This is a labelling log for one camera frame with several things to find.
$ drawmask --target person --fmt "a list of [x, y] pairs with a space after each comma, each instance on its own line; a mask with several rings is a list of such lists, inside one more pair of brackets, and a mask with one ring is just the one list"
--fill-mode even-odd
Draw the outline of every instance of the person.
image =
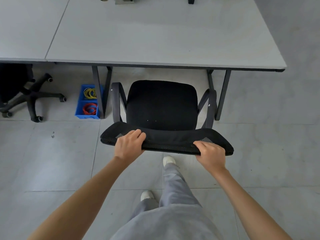
[[[118, 176], [143, 153], [145, 138], [139, 129], [118, 138], [113, 159], [50, 214], [28, 240], [82, 239]], [[196, 159], [220, 184], [251, 240], [291, 239], [234, 180], [225, 167], [222, 147], [203, 141], [194, 145], [201, 153]], [[111, 239], [218, 239], [215, 226], [178, 171], [174, 158], [165, 157], [163, 164], [165, 188], [160, 202], [151, 191], [143, 192], [129, 221]]]

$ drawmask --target black office chair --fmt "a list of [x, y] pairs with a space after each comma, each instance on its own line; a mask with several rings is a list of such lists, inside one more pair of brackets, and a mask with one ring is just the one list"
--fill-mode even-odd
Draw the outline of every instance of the black office chair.
[[[60, 102], [65, 102], [66, 97], [61, 93], [39, 92], [44, 82], [52, 82], [52, 77], [46, 73], [38, 81], [33, 78], [32, 65], [29, 64], [0, 64], [0, 112], [2, 117], [10, 118], [11, 108], [26, 102], [31, 120], [41, 122], [43, 117], [36, 115], [36, 100], [38, 98], [59, 98]], [[30, 89], [24, 88], [27, 82], [34, 84]], [[21, 96], [13, 99], [19, 92]]]
[[[214, 89], [207, 89], [199, 104], [193, 86], [171, 81], [136, 81], [130, 87], [128, 101], [119, 82], [112, 83], [111, 93], [114, 124], [102, 133], [102, 143], [114, 146], [119, 137], [141, 129], [146, 133], [144, 150], [200, 155], [193, 142], [206, 141], [223, 147], [227, 156], [233, 154], [232, 145], [212, 129], [217, 109]], [[127, 123], [120, 116], [120, 99]], [[207, 118], [202, 128], [196, 129], [198, 114], [208, 99]]]

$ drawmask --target sneaker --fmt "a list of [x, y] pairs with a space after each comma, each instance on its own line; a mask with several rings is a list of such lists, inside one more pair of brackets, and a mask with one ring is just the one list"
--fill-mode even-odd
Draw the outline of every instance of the sneaker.
[[140, 200], [143, 201], [144, 199], [154, 199], [153, 193], [151, 190], [143, 191], [141, 194]]
[[174, 160], [174, 158], [172, 156], [165, 156], [163, 158], [163, 166], [166, 166], [167, 163], [176, 164], [176, 161]]

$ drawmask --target forearm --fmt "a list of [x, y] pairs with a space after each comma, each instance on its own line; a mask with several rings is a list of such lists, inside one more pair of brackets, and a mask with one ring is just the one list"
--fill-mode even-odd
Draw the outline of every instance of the forearm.
[[82, 239], [112, 185], [126, 167], [122, 161], [113, 158], [98, 174], [59, 206], [28, 240]]
[[274, 219], [238, 184], [228, 170], [211, 174], [230, 199], [251, 240], [292, 240]]

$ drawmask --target table frame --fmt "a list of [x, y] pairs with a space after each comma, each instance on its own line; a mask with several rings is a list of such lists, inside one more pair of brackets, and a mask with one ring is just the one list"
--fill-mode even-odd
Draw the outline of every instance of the table frame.
[[[231, 71], [266, 71], [266, 72], [283, 72], [285, 69], [269, 69], [269, 68], [236, 68], [236, 67], [205, 67], [205, 66], [176, 66], [176, 65], [143, 65], [143, 64], [103, 64], [103, 63], [80, 63], [80, 62], [52, 62], [52, 61], [0, 61], [0, 63], [23, 63], [23, 64], [39, 64], [39, 63], [55, 63], [55, 64], [65, 64], [65, 65], [78, 65], [78, 66], [91, 66], [92, 67], [92, 77], [94, 86], [96, 88], [98, 109], [100, 112], [100, 119], [104, 119], [106, 116], [106, 106], [108, 101], [112, 68], [113, 67], [137, 67], [137, 68], [172, 68], [172, 69], [201, 69], [206, 70], [209, 88], [214, 89], [212, 72], [214, 70], [225, 70], [225, 76], [223, 80], [222, 90], [219, 98], [218, 106], [216, 106], [217, 111], [214, 115], [215, 120], [220, 120], [223, 103], [226, 97], [227, 88], [230, 80]], [[103, 92], [100, 89], [100, 77], [98, 72], [98, 67], [107, 67], [108, 72], [106, 75], [106, 82]]]

